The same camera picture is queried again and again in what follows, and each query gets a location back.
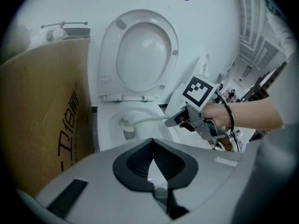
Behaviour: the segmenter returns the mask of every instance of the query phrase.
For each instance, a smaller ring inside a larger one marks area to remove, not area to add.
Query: person
[[[232,90],[229,94],[228,94],[228,98],[232,99],[233,97],[235,97],[235,90]]]
[[[270,98],[258,101],[231,103],[235,126],[259,130],[274,130],[283,122]],[[216,126],[231,126],[230,115],[224,105],[208,103],[203,109],[203,118],[211,119]]]

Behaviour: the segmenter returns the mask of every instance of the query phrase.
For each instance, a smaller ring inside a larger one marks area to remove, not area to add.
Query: toilet
[[[140,123],[126,139],[120,122],[164,116],[157,98],[178,59],[178,38],[171,24],[150,10],[129,11],[115,19],[103,37],[98,74],[100,151],[146,138],[178,142],[165,120]]]

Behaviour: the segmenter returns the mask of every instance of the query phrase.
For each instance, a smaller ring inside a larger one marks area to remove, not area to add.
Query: metal bar
[[[80,22],[80,21],[65,22],[65,21],[61,21],[60,23],[54,23],[54,24],[49,24],[49,25],[41,25],[41,28],[50,27],[50,26],[55,26],[55,25],[59,25],[60,28],[63,28],[63,26],[64,26],[65,24],[84,24],[84,25],[87,25],[88,22],[87,22],[87,21],[85,21],[85,22]]]

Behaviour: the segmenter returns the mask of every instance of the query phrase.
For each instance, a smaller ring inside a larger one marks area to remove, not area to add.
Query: sleeve
[[[285,126],[299,123],[299,54],[293,53],[287,65],[268,89],[270,99]]]

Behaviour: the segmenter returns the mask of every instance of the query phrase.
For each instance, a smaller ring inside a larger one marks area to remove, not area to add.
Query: toilet lid
[[[178,59],[171,24],[150,10],[119,16],[107,29],[100,51],[98,95],[104,100],[159,97]]]

